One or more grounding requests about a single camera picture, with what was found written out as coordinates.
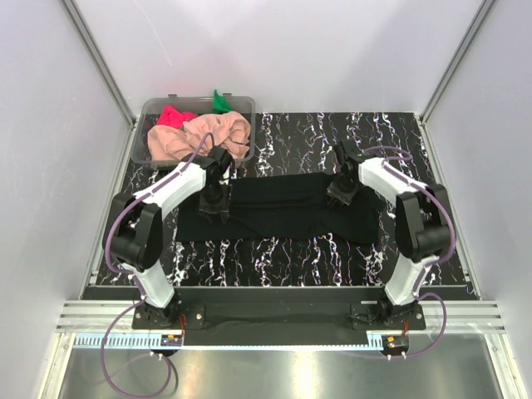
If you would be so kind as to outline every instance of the black and white marble mat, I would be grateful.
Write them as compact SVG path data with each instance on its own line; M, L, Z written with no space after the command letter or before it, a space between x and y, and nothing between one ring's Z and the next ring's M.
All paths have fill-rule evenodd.
M361 149L393 145L412 153L412 162L395 164L416 180L434 176L416 119L410 113L288 113L256 115L255 157L244 166L248 177L334 172L333 146L353 138ZM123 191L133 193L155 182L157 172L130 162ZM380 244L356 247L324 235L309 240L238 239L183 244L173 240L177 210L165 220L161 257L175 286L354 286L381 285L397 260L393 208L382 212ZM426 284L464 284L460 260L434 266ZM96 285L132 285L102 262Z

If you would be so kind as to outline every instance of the peach cloth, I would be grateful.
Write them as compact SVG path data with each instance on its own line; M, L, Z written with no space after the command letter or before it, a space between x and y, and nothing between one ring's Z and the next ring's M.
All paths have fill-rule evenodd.
M181 160L194 152L205 133L212 133L214 143L225 148L236 160L243 159L249 150L251 126L238 112L222 115L208 114L185 122L182 129L156 125L148 131L148 147L152 160ZM200 155L209 154L211 139L207 139Z

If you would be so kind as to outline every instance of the white wall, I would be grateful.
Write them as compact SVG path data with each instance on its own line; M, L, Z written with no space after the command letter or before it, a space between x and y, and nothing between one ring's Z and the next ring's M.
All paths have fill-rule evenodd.
M58 1L0 12L1 397L32 397L126 137Z
M429 120L480 288L532 394L532 2L498 2Z
M423 111L481 0L76 0L130 107Z

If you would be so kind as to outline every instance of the wire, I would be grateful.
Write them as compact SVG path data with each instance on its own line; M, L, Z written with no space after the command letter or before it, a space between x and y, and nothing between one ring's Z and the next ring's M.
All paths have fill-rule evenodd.
M131 395L130 393L127 393L125 391L122 391L119 387L117 387L115 385L115 383L111 380L111 375L109 375L109 373L107 372L107 369L106 369L106 362L105 362L105 346L106 346L106 343L107 343L107 338L109 337L109 334L111 333L111 330L113 329L113 327L118 323L118 321L125 315L127 314L128 312L130 312L131 310L135 309L135 308L138 308L141 304L144 304L145 301L146 301L146 290L144 288L144 286L142 285L142 283L140 282L140 280L135 276L135 272L133 272L132 270L126 270L126 269L122 269L122 268L117 268L113 265L112 263L112 260L111 260L111 242L112 242L112 239L113 237L115 236L115 233L116 231L118 230L118 227L120 226L120 224L122 223L122 220L138 205L140 204L142 201L144 201L146 198L148 197L151 197L153 194L155 194L157 191L159 191L160 189L162 189L163 187L165 187L167 184L169 184L171 181L173 181L174 179L176 179L178 176L180 176L188 167L189 165L192 163L192 161L194 160L194 158L198 155L198 152L200 152L200 149L201 147L203 146L203 144L205 143L205 141L207 140L207 137L210 136L210 139L212 140L212 144L214 146L214 136L212 133L206 133L203 138L201 139L201 141L199 142L198 146L196 147L196 149L194 150L194 152L192 153L192 155L190 156L190 158L185 162L185 164L183 165L183 167L175 174L175 175L172 175L170 178L166 179L166 180L162 180L160 182L160 184L158 184L151 192L148 192L148 193L145 193L144 195L140 196L139 198L136 198L135 200L133 200L129 205L127 205L124 210L122 210L120 212L120 214L118 215L118 217L115 219L115 221L113 222L112 226L111 226L111 229L109 230L109 234L107 235L107 240L106 240L106 246L105 246L105 252L104 252L104 258L106 260L106 265L107 267L109 268L109 270L111 270L112 272L115 272L115 273L124 273L124 274L128 274L128 275L131 275L133 274L133 281L135 283L135 285L138 287L139 291L140 291L140 297L141 297L141 300L138 302L138 303L134 303L132 304L131 306L128 307L128 309L126 309L124 312L122 312L121 314L119 314L115 320L113 320L113 322L111 323L111 325L107 328L107 331L106 331L106 334L104 335L103 339L101 340L101 346L100 346L100 362L101 362L101 370L103 371L103 375L104 375L104 378L106 379L107 383L111 386L111 388L113 388L117 393L123 395L124 397L129 397L129 398L139 398L139 399L152 399L152 398L156 398L158 397L167 387L168 385L170 384L170 378L172 376L172 370L175 372L175 378L178 379L178 375L177 375L177 371L175 370L175 367L174 365L172 364L172 362L170 360L168 360L167 357L162 357L165 362L166 362L166 365L168 366L168 377L166 378L166 382L165 382L165 385L159 390L157 391L156 393L153 393L151 395L148 395L148 396L138 396L138 395Z
M373 316L372 318L369 318L367 314L353 314L353 315L349 315L349 318L358 320L359 322L362 322L362 323L371 324L377 320L377 315Z
M390 173L393 176L397 177L403 183L406 183L407 185L409 185L409 186L413 187L414 189L416 189L416 190L420 191L421 193L423 193L425 195L425 197L427 197L438 208L438 210L443 215L443 218L446 220L447 227L449 229L449 234L451 236L451 239L450 239L450 242L449 242L449 248L448 248L448 250L447 250L445 255L439 257L438 259L436 259L436 260L434 260L432 262L427 263L425 265L425 269L428 270L435 264L443 263L443 262L449 260L451 258L451 256L453 255L453 253L455 252L455 246L456 246L456 232L455 232L455 227L454 227L454 225L452 223L451 216L446 211L446 209L443 207L443 205L440 203L440 201L438 201L436 199L436 197L434 195L432 195L425 187L423 187L422 185L417 184L415 181L412 181L412 180L408 179L406 176L404 176L402 173L398 172L395 168L393 168L388 163L390 160L402 160L402 161L412 160L413 159L412 155L408 151L403 150L402 148L390 147L390 146L387 146L387 145L380 146L380 147L367 148L363 152L374 152L376 150L393 150L396 153L403 154L404 157L403 156L387 156L387 157L385 157L384 160L382 161L382 167L388 173ZM415 295L417 295L418 288L422 284L422 281L421 281L422 278L423 278L422 276L423 276L423 274L420 274L420 276L418 277L417 281L414 283L413 291L414 291Z
M165 384L161 387L161 389L159 391L155 392L155 393L150 394L150 395L131 395L130 393L122 391L111 380L111 376L109 375L109 372L107 371L107 368L106 368L106 360L105 360L105 356L104 356L104 354L105 354L105 346L107 344L107 338L109 337L109 334L111 333L111 330L115 327L115 325L118 323L118 321L121 318L123 318L131 310L139 307L144 302L145 301L142 300L142 301L139 301L137 303L134 303L133 305L129 306L128 309L126 309L125 311L120 313L115 318L115 320L113 320L113 322L109 325L109 327L107 328L107 331L106 331L105 335L103 336L103 339L101 340L101 346L100 346L100 364L101 364L101 370L103 371L103 377L106 379L107 383L111 386L111 388L113 388L117 393L120 393L124 397L129 397L129 398L133 398L133 399L153 399L153 398L158 397L169 386L170 379L172 377L172 370L175 370L171 366L172 362L168 359L168 357L161 356L160 358L162 358L166 362L166 366L168 367L168 376L166 377Z
M109 373L109 377L113 378L114 376L117 376L118 374L120 374L121 372L126 370L128 368L128 366L130 366L131 364L133 364L137 360L139 360L139 359L141 359L143 357L150 357L150 356L151 355L149 353L142 353L141 355L133 357L131 360L127 361L127 363L124 363L123 365L121 365L117 370L115 370L114 372ZM91 385L91 386L96 386L96 385L103 384L104 382L107 382L107 380L105 378L103 378L101 380L90 381L91 379L87 376L86 364L83 361L81 361L81 376L83 377L85 382L88 385Z
M440 201L438 201L438 199L434 195L432 195L424 186L419 185L415 181L412 181L412 180L408 179L406 176L404 176L402 173L397 171L395 168L393 168L389 164L389 161L391 161L391 160L399 160L399 161L412 160L413 159L412 154L410 154L406 150L403 150L402 148L391 147L391 146L387 146L387 145L366 148L362 152L374 152L374 151L377 151L377 150L378 151L382 151L382 152L385 152L386 150L392 150L392 151L395 151L397 154L402 154L403 155L403 156L398 156L398 155L386 156L384 158L384 160L382 161L382 167L388 173L390 173L391 175L397 177L403 183L406 183L407 185L409 185L409 186L413 187L414 189L416 189L416 190L420 191L421 193L423 193L425 195L425 197L427 197L438 208L438 210L440 211L440 213L443 215L444 219L446 220L447 227L449 229L449 234L451 236L450 237L450 242L449 242L449 248L448 248L448 250L447 250L445 255L443 255L442 257L439 257L438 259L436 259L436 260L434 260L432 262L427 263L425 265L425 269L429 270L434 264L439 264L439 263L442 263L442 262L445 262L445 261L449 260L451 258L451 256L453 255L453 253L455 252L455 246L456 246L456 232L455 232L455 227L454 227L454 225L452 223L451 216L449 215L447 210L443 207L443 205L440 203ZM418 288L422 284L423 275L424 275L423 273L420 274L420 276L418 277L418 279L414 283L413 294L414 294L415 297L417 297L417 295L418 295L418 291L419 291ZM418 302L420 302L423 299L429 298L429 297L436 299L441 304L441 311L443 312L443 323L441 325L440 333L436 337L436 340L433 343L431 343L431 345L429 345L428 347L426 347L422 351L419 351L419 352L416 352L416 353L412 353L411 355L405 356L405 358L419 357L419 356L423 356L423 355L427 354L430 350L432 350L441 341L441 339L443 338L443 334L446 331L447 309L446 309L445 303L443 302L443 299L441 299L441 297L439 295L437 295L436 293L424 293L417 300L418 300Z
M406 336L406 333L408 333L408 319L405 320L405 327L404 327L404 329L403 329L401 335L402 335L403 337L405 337L405 336Z
M181 337L177 340L177 342L170 342L168 341L166 343L169 347L179 347L177 351L179 351L183 347L183 343L185 343L185 326L186 326L186 316L183 314L179 317L180 324L181 324Z

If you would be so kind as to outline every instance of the fabric pile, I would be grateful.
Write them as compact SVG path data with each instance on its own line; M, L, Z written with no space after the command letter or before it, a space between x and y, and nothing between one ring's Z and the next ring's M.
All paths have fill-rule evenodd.
M243 159L249 151L251 125L218 93L214 94L213 112L198 116L166 106L157 124L148 131L148 147L152 160L181 160L194 152L205 133L212 133L214 144L225 148L235 160ZM207 140L200 155L209 154L211 140Z

